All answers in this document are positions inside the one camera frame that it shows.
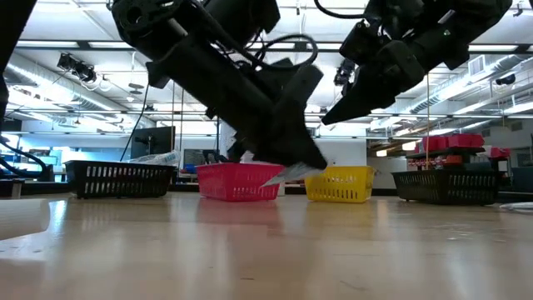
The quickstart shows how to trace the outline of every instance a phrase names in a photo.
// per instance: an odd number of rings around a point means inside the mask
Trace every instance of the monitor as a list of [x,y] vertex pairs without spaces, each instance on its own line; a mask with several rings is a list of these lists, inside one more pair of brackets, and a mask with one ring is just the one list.
[[134,131],[130,159],[169,153],[174,150],[175,132],[175,127],[154,127]]

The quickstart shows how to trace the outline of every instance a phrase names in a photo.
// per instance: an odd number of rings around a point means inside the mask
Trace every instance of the black basket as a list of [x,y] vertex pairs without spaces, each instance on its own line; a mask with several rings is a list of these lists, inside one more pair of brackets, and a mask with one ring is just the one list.
[[164,196],[174,167],[126,162],[65,162],[78,198]]
[[441,205],[490,205],[499,174],[493,171],[430,170],[394,172],[398,197]]

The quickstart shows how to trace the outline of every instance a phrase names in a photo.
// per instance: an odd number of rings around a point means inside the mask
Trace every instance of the red box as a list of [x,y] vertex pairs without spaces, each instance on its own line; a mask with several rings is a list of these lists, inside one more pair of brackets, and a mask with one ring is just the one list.
[[508,158],[511,155],[509,148],[493,147],[491,149],[491,158]]
[[422,138],[422,147],[427,152],[443,150],[448,148],[448,141],[446,137],[428,137]]
[[274,200],[279,184],[261,187],[283,170],[283,166],[254,163],[215,163],[197,166],[203,197],[229,202]]
[[448,137],[448,147],[472,147],[479,148],[485,145],[485,140],[480,134],[454,134]]

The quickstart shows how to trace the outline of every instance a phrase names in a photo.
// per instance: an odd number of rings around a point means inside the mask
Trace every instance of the ceiling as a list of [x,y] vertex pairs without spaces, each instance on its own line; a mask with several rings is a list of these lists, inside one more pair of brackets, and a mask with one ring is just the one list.
[[[274,30],[266,35],[266,40],[272,40],[289,33],[306,33],[315,38],[318,42],[341,43],[354,25],[353,20],[341,20],[328,17],[319,12],[312,0],[278,0],[281,12],[281,21]],[[365,0],[322,0],[327,8],[338,8],[339,13],[360,12],[366,5]],[[296,8],[301,8],[300,14],[296,13]],[[524,6],[525,12],[519,17],[513,17],[516,10],[509,11],[502,21],[491,30],[479,37],[475,43],[494,44],[524,44],[533,43],[533,32],[527,28],[533,28],[533,13],[528,6]],[[63,40],[63,41],[121,41],[117,29],[112,19],[111,13],[106,9],[106,0],[39,0],[33,14],[28,21],[27,27],[22,35],[24,40]],[[29,59],[30,61],[45,67],[56,73],[63,75],[61,69],[57,67],[57,61],[64,50],[49,48],[48,50],[35,50],[25,47],[19,48],[16,53]],[[105,76],[106,82],[100,87],[89,86],[94,89],[94,93],[117,104],[122,110],[140,110],[142,107],[142,96],[134,96],[132,102],[127,100],[132,90],[128,84],[136,83],[147,85],[147,72],[144,64],[148,61],[140,53],[135,53],[129,49],[124,51],[68,51],[76,59],[82,60],[95,67],[95,70]],[[302,62],[308,57],[308,53],[303,52],[269,52],[266,57],[267,62],[275,62],[278,59],[289,57],[294,63]],[[335,52],[321,52],[315,64],[324,72],[324,79],[321,81],[316,91],[309,100],[310,107],[330,107],[337,99],[340,92],[339,87],[333,84],[333,77],[336,68],[342,61],[342,56]],[[521,66],[521,84],[530,81],[529,65]],[[405,107],[413,103],[417,98],[425,97],[427,93],[440,87],[442,83],[447,83],[455,78],[457,74],[468,70],[468,63],[451,71],[446,66],[440,65],[431,71],[427,81],[421,82],[410,91],[404,92],[397,98],[397,103],[386,110],[378,113],[404,113]],[[446,101],[431,107],[432,113],[452,114],[457,110],[479,102],[487,95],[485,87],[488,82],[479,82],[465,92],[461,92]],[[504,93],[511,87],[499,87],[497,92]],[[158,111],[179,111],[184,103],[184,111],[203,111],[203,107],[196,99],[184,92],[173,83],[167,84],[163,89],[150,88],[147,95],[147,103],[155,104]],[[43,103],[28,104],[25,108],[42,108]],[[11,109],[20,107],[19,104],[12,104]],[[14,113],[15,118],[31,120],[31,117]],[[169,120],[171,115],[150,115],[148,118],[154,122]],[[206,121],[202,116],[184,116],[185,120]],[[318,117],[308,117],[308,121],[319,122]],[[372,117],[359,119],[359,123],[376,122]],[[394,128],[404,128],[412,125],[413,122],[399,122]]]

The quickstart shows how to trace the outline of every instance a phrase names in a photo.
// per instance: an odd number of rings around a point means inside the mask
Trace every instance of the shelf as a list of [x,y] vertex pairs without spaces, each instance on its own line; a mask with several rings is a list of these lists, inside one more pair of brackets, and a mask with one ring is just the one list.
[[[451,155],[451,154],[476,155],[477,153],[483,153],[484,151],[485,149],[483,147],[449,147],[447,149],[431,151],[430,158],[434,158],[439,155]],[[412,155],[407,155],[406,158],[408,159],[426,158],[426,154],[425,153],[412,154]]]

